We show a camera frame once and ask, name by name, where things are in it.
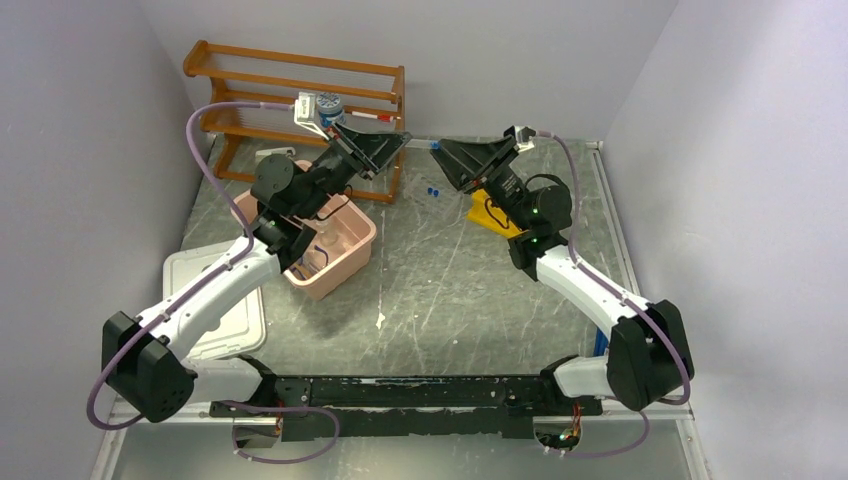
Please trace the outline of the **blue safety glasses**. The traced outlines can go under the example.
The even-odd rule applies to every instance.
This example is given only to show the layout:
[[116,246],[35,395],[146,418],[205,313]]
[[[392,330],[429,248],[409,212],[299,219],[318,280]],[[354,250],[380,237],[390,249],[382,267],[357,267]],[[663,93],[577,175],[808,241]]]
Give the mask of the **blue safety glasses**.
[[297,279],[306,281],[327,267],[329,263],[329,253],[319,245],[313,245],[289,267],[289,271]]

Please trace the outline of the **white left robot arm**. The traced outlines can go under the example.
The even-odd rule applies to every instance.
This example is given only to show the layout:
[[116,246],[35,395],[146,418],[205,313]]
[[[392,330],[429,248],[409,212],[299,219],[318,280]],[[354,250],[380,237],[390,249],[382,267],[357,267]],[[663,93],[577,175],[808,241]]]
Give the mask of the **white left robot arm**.
[[276,378],[264,365],[246,357],[193,361],[190,350],[245,296],[304,256],[316,235],[309,223],[333,196],[355,176],[382,172],[411,138],[333,125],[327,149],[307,169],[283,154],[264,157],[250,191],[257,215],[231,248],[176,294],[105,322],[102,381],[151,423],[206,401],[236,401],[254,416],[271,411]]

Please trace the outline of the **small glass jar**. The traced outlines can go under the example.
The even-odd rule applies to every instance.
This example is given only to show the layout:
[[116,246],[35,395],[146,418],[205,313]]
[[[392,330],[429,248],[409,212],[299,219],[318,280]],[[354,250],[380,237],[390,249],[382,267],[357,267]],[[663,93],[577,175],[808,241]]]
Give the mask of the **small glass jar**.
[[315,222],[318,232],[318,243],[322,247],[334,246],[339,240],[339,233],[332,220],[318,220]]

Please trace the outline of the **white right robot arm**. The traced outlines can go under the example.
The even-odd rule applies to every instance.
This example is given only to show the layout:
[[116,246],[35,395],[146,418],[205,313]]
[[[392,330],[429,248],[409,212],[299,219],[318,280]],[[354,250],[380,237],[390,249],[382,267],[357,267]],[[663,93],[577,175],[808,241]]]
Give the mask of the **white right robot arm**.
[[692,393],[694,366],[678,307],[650,301],[616,284],[576,250],[579,181],[543,173],[532,189],[512,162],[541,133],[489,142],[442,139],[430,154],[454,189],[483,190],[519,229],[509,238],[513,265],[577,306],[607,339],[603,356],[558,360],[539,391],[542,406],[562,414],[578,397],[610,398],[632,411],[653,403],[682,405]]

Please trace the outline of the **white tub lid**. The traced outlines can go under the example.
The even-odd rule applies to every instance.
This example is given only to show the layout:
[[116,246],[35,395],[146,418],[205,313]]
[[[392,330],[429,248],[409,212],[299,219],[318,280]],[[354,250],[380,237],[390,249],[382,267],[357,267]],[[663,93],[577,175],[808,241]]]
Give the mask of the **white tub lid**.
[[[162,296],[171,296],[201,275],[234,243],[230,240],[171,254],[163,264]],[[258,350],[266,338],[262,293],[256,288],[220,318],[217,329],[198,340],[187,358],[211,360],[247,354]]]

